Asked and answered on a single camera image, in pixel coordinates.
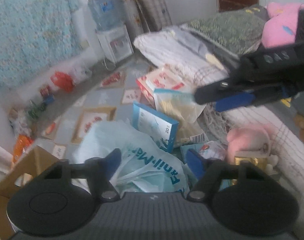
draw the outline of barcode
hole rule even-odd
[[[190,142],[191,143],[202,143],[202,142],[205,142],[204,133],[201,133],[201,134],[196,135],[196,136],[191,136],[190,137]]]

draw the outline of cardboard box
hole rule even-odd
[[[179,122],[143,104],[133,104],[133,127],[149,135],[156,145],[171,153]]]
[[[14,235],[14,230],[6,214],[9,199],[20,189],[16,180],[24,174],[36,177],[58,161],[41,147],[35,147],[14,166],[13,170],[0,182],[0,240],[7,240]]]
[[[191,93],[195,89],[194,85],[184,81],[169,69],[164,68],[156,69],[145,76],[138,78],[136,83],[142,94],[154,108],[154,89],[171,89],[186,93]]]

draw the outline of blue blanket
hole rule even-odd
[[[77,0],[0,0],[0,91],[79,53],[77,8]]]

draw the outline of pink plush toy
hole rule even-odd
[[[295,42],[298,28],[299,10],[304,8],[302,3],[269,3],[267,10],[270,20],[265,24],[262,34],[262,44],[271,48]]]
[[[273,129],[269,125],[249,124],[242,128],[235,128],[227,135],[229,163],[234,163],[234,157],[267,158],[268,165],[265,172],[270,175],[273,167],[278,163],[278,156],[271,155],[271,141]]]

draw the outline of blue box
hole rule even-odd
[[[151,136],[156,145],[171,153],[179,122],[140,103],[133,103],[132,126]]]

